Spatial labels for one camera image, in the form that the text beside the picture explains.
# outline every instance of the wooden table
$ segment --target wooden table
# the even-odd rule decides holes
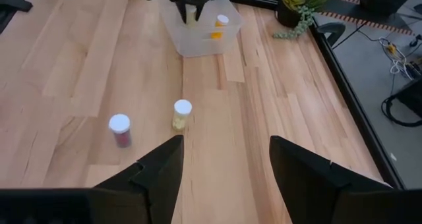
[[[224,55],[184,59],[158,1],[29,0],[0,35],[0,185],[93,186],[176,134],[193,104],[174,223],[289,223],[268,157],[272,134],[379,177],[310,33],[273,40],[274,13],[245,19]],[[133,145],[107,122],[132,120]]]

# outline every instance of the black table edge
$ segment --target black table edge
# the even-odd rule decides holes
[[[277,7],[277,0],[230,0],[234,3],[251,5],[254,7],[261,7],[265,9],[275,10]],[[347,79],[340,63],[338,62],[330,44],[328,43],[324,34],[318,33],[318,23],[314,19],[314,24],[310,27],[313,38],[320,49],[324,60],[326,61],[334,80],[343,98],[350,110],[351,116],[359,129],[366,146],[378,168],[382,178],[389,185],[397,189],[406,189],[403,180],[400,178],[396,168],[393,166],[387,151],[382,146],[379,137],[369,121],[362,105],[360,104],[349,80]]]
[[[9,22],[12,20],[13,16],[17,10],[13,11],[0,11],[0,34],[5,30]]]

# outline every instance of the white cap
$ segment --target white cap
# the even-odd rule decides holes
[[[228,17],[226,17],[226,16],[224,16],[224,15],[218,15],[217,16],[217,20],[218,20],[218,22],[219,23],[221,23],[221,24],[229,24],[229,18]]]
[[[192,104],[185,99],[180,99],[174,103],[174,110],[181,115],[188,115],[192,111]]]
[[[187,5],[186,7],[188,13],[195,13],[196,12],[196,6]]]
[[[108,127],[117,134],[127,132],[131,127],[131,120],[127,115],[116,114],[113,115],[108,123]]]

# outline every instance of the red pill bottle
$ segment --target red pill bottle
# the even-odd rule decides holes
[[[127,148],[132,144],[131,139],[131,120],[127,115],[116,114],[113,115],[108,123],[108,127],[114,133],[117,146],[120,148]]]

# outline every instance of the potted plant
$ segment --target potted plant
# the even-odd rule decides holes
[[[312,24],[312,15],[328,0],[279,0],[277,20],[284,26],[293,28],[288,32],[278,32],[274,38],[290,39],[300,36]]]

